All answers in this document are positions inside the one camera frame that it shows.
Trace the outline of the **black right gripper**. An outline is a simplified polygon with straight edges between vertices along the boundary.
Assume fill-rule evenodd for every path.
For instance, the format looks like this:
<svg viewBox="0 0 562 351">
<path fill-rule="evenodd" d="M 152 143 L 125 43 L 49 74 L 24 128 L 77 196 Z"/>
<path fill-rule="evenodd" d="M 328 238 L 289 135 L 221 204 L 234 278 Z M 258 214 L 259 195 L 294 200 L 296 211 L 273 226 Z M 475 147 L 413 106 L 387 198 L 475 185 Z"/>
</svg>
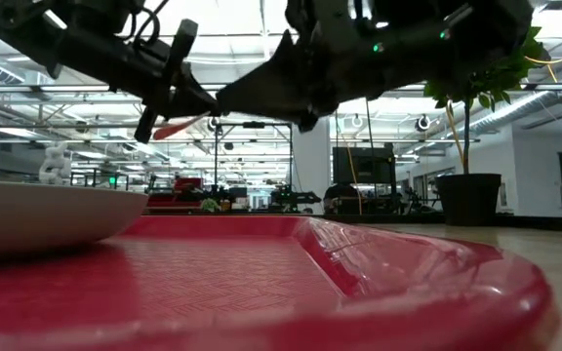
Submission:
<svg viewBox="0 0 562 351">
<path fill-rule="evenodd" d="M 287 0 L 285 30 L 268 61 L 217 92 L 224 112 L 314 129 L 334 104 L 434 79 L 456 47 L 457 0 Z M 302 80 L 301 69 L 306 73 Z"/>
</svg>

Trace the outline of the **black gantry stand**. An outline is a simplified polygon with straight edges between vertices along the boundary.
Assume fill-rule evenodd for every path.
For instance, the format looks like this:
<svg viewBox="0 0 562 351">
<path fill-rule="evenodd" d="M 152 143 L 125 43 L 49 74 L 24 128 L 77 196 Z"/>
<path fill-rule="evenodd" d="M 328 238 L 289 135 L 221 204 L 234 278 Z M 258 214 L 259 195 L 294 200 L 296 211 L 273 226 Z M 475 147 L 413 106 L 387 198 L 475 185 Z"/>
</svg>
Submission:
<svg viewBox="0 0 562 351">
<path fill-rule="evenodd" d="M 292 213 L 293 130 L 288 123 L 216 122 L 213 125 L 215 201 L 242 212 Z"/>
</svg>

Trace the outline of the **metal fork orange handle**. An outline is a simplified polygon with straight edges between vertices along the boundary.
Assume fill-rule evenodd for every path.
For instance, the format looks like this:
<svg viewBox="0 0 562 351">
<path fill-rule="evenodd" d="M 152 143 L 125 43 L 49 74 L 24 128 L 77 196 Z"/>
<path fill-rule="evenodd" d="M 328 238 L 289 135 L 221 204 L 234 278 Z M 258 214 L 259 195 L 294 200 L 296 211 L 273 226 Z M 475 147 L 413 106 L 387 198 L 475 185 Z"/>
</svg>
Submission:
<svg viewBox="0 0 562 351">
<path fill-rule="evenodd" d="M 154 140 L 162 140 L 162 139 L 166 139 L 172 135 L 175 135 L 183 130 L 186 130 L 187 128 L 189 128 L 190 126 L 192 126 L 193 124 L 197 123 L 198 121 L 200 121 L 201 119 L 203 119 L 204 117 L 206 117 L 206 114 L 202 114 L 196 117 L 192 117 L 189 120 L 182 122 L 182 123 L 178 123 L 178 124 L 169 124 L 166 125 L 164 127 L 159 128 L 158 130 L 156 130 L 152 136 L 152 138 Z"/>
</svg>

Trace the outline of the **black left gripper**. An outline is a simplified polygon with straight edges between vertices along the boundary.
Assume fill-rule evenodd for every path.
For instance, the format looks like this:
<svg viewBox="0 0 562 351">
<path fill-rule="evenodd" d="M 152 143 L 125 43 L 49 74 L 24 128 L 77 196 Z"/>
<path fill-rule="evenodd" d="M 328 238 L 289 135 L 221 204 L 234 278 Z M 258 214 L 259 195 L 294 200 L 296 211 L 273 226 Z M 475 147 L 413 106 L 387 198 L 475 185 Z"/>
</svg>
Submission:
<svg viewBox="0 0 562 351">
<path fill-rule="evenodd" d="M 148 142 L 158 117 L 220 116 L 218 102 L 192 76 L 184 59 L 189 54 L 198 24 L 184 19 L 173 43 L 151 46 L 125 44 L 116 37 L 100 37 L 70 26 L 57 45 L 58 63 L 108 84 L 111 92 L 124 91 L 141 98 L 144 111 L 135 140 Z"/>
</svg>

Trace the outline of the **black display screen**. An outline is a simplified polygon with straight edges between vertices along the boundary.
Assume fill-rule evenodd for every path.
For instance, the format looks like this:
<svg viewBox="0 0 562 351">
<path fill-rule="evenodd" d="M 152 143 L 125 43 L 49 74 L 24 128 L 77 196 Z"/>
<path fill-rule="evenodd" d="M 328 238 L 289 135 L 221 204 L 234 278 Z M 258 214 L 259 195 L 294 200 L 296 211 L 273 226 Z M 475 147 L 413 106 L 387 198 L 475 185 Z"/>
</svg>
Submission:
<svg viewBox="0 0 562 351">
<path fill-rule="evenodd" d="M 392 184 L 395 157 L 390 148 L 334 147 L 334 183 Z"/>
</svg>

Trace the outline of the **red plastic tray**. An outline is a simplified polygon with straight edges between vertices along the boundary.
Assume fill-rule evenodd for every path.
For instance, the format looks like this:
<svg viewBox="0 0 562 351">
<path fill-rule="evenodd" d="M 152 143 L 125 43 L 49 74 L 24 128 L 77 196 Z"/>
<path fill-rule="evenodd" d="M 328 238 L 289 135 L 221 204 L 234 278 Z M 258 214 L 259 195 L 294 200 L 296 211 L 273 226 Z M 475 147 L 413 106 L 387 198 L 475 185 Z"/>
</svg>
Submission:
<svg viewBox="0 0 562 351">
<path fill-rule="evenodd" d="M 0 260 L 0 351 L 549 351 L 542 270 L 312 217 L 144 216 Z"/>
</svg>

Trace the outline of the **white robot figure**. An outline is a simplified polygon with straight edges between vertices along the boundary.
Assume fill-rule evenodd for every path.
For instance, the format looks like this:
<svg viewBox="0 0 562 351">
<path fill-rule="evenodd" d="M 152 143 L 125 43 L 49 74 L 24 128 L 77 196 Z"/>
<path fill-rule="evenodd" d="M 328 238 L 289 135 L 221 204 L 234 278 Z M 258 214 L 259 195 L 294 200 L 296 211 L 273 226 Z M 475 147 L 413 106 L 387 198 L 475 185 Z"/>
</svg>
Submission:
<svg viewBox="0 0 562 351">
<path fill-rule="evenodd" d="M 38 178 L 42 184 L 66 185 L 71 176 L 71 161 L 64 156 L 67 143 L 56 141 L 45 149 L 45 160 L 43 161 Z"/>
</svg>

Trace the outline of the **teal round plate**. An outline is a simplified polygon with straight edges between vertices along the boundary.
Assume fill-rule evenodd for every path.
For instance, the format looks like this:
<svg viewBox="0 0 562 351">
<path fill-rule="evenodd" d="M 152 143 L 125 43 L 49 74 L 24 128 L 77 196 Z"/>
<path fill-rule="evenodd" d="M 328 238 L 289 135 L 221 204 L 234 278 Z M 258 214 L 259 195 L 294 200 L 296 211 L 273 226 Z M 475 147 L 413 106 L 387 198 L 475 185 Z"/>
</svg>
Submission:
<svg viewBox="0 0 562 351">
<path fill-rule="evenodd" d="M 138 219 L 147 201 L 122 190 L 0 182 L 0 257 L 109 238 Z"/>
</svg>

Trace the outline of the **green leafy plant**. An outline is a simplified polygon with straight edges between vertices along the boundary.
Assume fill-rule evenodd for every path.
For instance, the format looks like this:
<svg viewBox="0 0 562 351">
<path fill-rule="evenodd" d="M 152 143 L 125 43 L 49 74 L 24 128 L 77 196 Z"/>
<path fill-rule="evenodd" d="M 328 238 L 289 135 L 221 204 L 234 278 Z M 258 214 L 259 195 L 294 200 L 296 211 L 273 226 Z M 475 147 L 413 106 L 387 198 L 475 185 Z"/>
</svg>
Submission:
<svg viewBox="0 0 562 351">
<path fill-rule="evenodd" d="M 540 26 L 531 25 L 520 49 L 492 63 L 488 68 L 471 73 L 463 81 L 461 88 L 447 88 L 444 83 L 437 81 L 428 81 L 425 84 L 423 95 L 433 98 L 436 108 L 446 109 L 464 174 L 469 174 L 471 107 L 476 100 L 484 109 L 492 111 L 501 101 L 511 103 L 507 91 L 519 90 L 520 82 L 528 77 L 531 69 L 540 65 L 540 60 L 545 56 L 542 43 L 536 40 L 541 30 Z M 454 125 L 454 102 L 463 104 L 464 125 L 461 134 L 456 131 Z"/>
</svg>

